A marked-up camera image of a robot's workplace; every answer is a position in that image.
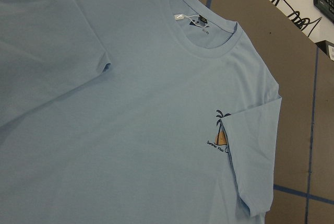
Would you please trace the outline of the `light blue t-shirt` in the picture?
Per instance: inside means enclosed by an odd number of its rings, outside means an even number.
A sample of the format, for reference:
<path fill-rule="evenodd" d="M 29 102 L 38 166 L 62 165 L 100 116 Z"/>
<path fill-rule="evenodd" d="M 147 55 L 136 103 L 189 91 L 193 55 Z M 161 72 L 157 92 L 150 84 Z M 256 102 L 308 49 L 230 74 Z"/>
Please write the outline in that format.
<path fill-rule="evenodd" d="M 199 0 L 1 0 L 1 223 L 264 223 L 280 105 Z"/>

